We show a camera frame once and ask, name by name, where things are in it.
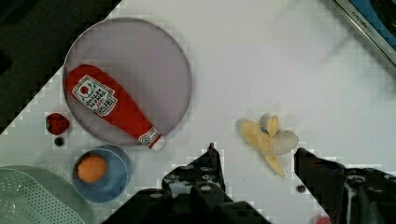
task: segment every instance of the orange fruit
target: orange fruit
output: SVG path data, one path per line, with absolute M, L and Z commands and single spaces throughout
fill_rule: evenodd
M 86 183 L 95 183 L 105 176 L 107 162 L 100 155 L 90 153 L 78 165 L 78 177 Z

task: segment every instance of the bowl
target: bowl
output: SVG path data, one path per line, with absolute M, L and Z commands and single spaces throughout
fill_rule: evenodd
M 95 183 L 86 183 L 78 177 L 78 165 L 90 153 L 102 156 L 107 162 L 105 176 Z M 119 147 L 101 146 L 82 154 L 73 167 L 73 184 L 77 192 L 93 203 L 106 203 L 122 194 L 129 183 L 132 164 L 128 155 Z

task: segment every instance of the strawberry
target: strawberry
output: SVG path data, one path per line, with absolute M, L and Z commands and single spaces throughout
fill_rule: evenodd
M 69 120 L 58 113 L 53 113 L 46 118 L 47 130 L 55 135 L 59 135 L 69 127 Z

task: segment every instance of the colander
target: colander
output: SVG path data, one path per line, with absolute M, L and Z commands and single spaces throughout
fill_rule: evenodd
M 87 202 L 53 173 L 31 166 L 0 168 L 0 222 L 93 223 Z

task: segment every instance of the round plate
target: round plate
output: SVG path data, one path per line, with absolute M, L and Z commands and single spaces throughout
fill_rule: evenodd
M 172 36 L 148 21 L 118 18 L 85 31 L 66 56 L 63 84 L 83 63 L 101 68 L 119 82 L 162 135 L 172 131 L 187 110 L 191 96 L 188 60 Z M 140 145 L 85 108 L 65 87 L 64 97 L 78 123 L 93 136 L 118 146 Z

